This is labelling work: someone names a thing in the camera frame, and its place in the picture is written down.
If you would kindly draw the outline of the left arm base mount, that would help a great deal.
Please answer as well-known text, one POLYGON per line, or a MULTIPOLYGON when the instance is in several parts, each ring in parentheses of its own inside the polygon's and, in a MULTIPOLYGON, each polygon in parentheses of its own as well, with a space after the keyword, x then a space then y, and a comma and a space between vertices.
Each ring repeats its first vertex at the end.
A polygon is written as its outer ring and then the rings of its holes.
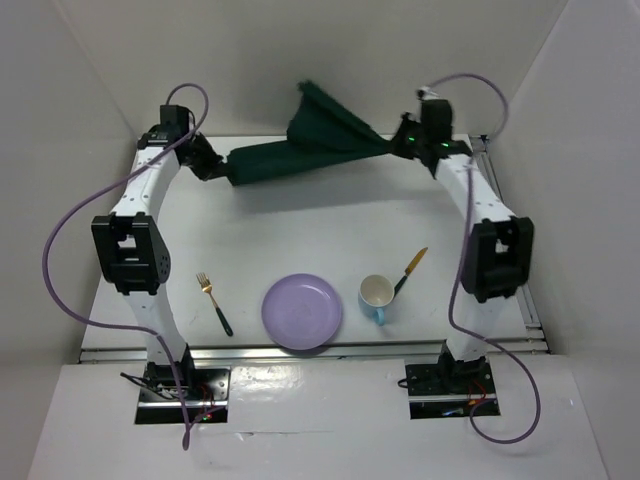
POLYGON ((120 377, 138 390, 136 425, 169 425, 183 422, 179 391, 185 400, 190 422, 223 424, 228 421, 229 367, 191 368, 187 375, 177 366, 180 384, 168 366, 148 363, 142 374, 125 372, 120 377))

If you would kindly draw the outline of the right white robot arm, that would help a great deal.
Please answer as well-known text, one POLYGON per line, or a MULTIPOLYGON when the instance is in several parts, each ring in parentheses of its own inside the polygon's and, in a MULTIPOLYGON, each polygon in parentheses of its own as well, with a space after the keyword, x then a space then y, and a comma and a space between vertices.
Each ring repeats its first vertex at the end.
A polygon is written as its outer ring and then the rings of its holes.
POLYGON ((453 331, 436 369, 440 387, 457 392, 484 366, 486 341, 507 300, 528 281, 534 225, 498 198, 469 145, 454 139, 450 102, 435 93, 424 91, 418 114, 402 115, 391 151, 426 167, 463 216, 463 251, 448 307, 453 331))

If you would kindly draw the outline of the purple plate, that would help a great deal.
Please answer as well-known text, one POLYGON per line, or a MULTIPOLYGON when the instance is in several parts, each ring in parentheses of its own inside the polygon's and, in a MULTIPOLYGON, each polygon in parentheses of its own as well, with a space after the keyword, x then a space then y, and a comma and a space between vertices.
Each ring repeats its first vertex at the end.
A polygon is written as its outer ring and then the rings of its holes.
POLYGON ((266 292, 261 319, 268 337, 294 351, 319 348, 341 327, 342 301, 324 279, 307 273, 285 276, 266 292))

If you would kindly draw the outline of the dark green cloth napkin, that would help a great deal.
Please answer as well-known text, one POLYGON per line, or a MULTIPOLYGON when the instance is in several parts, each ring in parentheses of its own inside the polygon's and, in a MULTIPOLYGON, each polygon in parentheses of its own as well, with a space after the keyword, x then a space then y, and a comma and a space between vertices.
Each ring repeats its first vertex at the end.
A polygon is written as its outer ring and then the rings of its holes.
POLYGON ((304 173, 350 161, 386 155, 388 140, 316 83, 298 84, 299 107, 286 139, 236 148, 227 156, 227 178, 234 186, 304 173))

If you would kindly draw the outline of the light blue mug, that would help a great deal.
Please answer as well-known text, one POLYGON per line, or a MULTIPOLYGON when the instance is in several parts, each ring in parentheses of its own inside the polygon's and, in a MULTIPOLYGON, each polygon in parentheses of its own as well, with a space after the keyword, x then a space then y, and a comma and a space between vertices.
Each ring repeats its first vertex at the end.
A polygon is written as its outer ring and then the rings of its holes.
POLYGON ((386 323, 385 312, 394 298, 394 285, 383 275, 369 275, 360 284, 358 291, 360 311, 378 326, 386 323))

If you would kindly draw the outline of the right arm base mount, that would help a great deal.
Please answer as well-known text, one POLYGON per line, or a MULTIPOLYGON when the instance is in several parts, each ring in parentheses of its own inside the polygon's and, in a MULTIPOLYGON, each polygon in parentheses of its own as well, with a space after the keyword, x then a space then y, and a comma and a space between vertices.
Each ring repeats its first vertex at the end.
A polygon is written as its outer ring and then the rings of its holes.
POLYGON ((408 394, 412 420, 499 416, 500 407, 491 368, 484 364, 478 373, 445 381, 435 364, 408 364, 397 386, 408 394))

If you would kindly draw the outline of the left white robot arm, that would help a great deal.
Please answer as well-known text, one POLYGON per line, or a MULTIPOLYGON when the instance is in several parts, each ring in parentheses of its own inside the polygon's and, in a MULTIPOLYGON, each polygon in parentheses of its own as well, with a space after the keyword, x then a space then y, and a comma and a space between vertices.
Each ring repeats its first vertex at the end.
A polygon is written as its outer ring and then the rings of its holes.
POLYGON ((223 177, 227 168, 205 136, 190 133, 191 111, 160 107, 160 122, 137 143, 133 171, 145 171, 127 182, 112 211, 96 216, 91 231, 105 280, 113 284, 133 311, 136 325, 160 335, 146 341, 146 375, 176 399, 196 390, 197 374, 189 346, 178 331, 166 282, 171 272, 169 249, 156 224, 170 183, 182 167, 202 181, 223 177))

